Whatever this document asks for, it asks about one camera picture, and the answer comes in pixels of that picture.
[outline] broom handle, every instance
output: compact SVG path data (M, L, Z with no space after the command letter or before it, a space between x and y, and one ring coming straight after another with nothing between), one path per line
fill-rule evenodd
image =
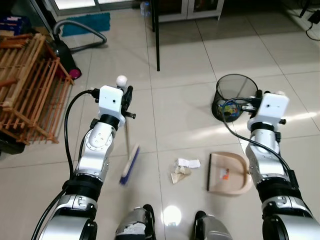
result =
M125 118L124 131L125 131L126 154L128 156L128 160L130 160L129 124L128 124L127 118Z

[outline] blue mat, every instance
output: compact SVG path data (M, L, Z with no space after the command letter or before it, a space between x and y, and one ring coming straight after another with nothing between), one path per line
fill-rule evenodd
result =
M110 30L110 13L97 13L97 14L88 14L85 16L78 17L68 17L67 20L72 20L96 30L97 32L109 31ZM62 37L88 34L91 33L82 27L74 25L64 25Z

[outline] white ball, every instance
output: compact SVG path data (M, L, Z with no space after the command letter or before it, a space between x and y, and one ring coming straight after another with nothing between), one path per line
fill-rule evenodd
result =
M125 88L127 86L127 81L128 78L126 76L120 75L116 78L115 83L119 88Z

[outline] vacuum hose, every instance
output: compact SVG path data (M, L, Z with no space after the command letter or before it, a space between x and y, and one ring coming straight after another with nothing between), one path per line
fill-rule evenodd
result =
M99 42L93 42L93 43L89 43L87 45L83 45L83 46L77 46L77 47L73 47L73 48L70 48L70 51L72 54L76 53L76 52L79 52L79 51L82 51L82 50L85 50L85 49L88 49L88 48L95 48L95 47L98 47L100 45L103 45L107 42L107 38L102 35L100 32L97 32L95 31L94 29L86 26L86 25L83 25L82 23L79 23L79 22L76 22L76 21L71 21L71 20L61 20L61 21L58 21L54 27L53 27L53 30L52 30L52 34L53 34L53 38L55 40L56 43L60 42L60 37L59 37L59 31L60 31L60 27L63 26L63 25L75 25L75 26L78 26L80 28L83 28L91 33L93 33L94 35L97 35L99 38L102 39L102 41L99 41Z

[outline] tile floor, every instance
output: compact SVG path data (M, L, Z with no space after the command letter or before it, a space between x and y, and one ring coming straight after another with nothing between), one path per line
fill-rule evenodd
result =
M238 197L205 190L210 152L241 154L246 145L211 114L216 81L232 73L253 78L263 90L281 90L289 96L288 121L280 128L281 153L295 169L303 197L320 221L320 46L304 32L310 13L298 18L300 9L290 0L284 1L288 8L278 1L262 3L227 0L220 21L161 24L160 72L150 20L141 17L139 9L112 11L111 29L104 33L108 46L74 55L83 75L75 81L70 98L90 87L114 85L118 75L126 75L134 87L130 110L137 118L129 121L130 141L140 144L141 154L128 185L120 186L126 164L120 129L98 201L98 240L113 239L126 213L146 203L154 207L159 240L189 239L198 210L222 220L235 240L262 240L261 203L254 188ZM320 37L319 30L314 26L312 34ZM97 40L90 34L65 38L70 47ZM97 112L90 96L72 109L73 157ZM247 120L243 114L231 127L248 136ZM35 143L22 154L1 155L1 239L30 239L38 218L67 179L62 130L58 139L60 144ZM178 157L199 158L202 166L173 185L170 172ZM168 206L181 211L179 225L163 223Z

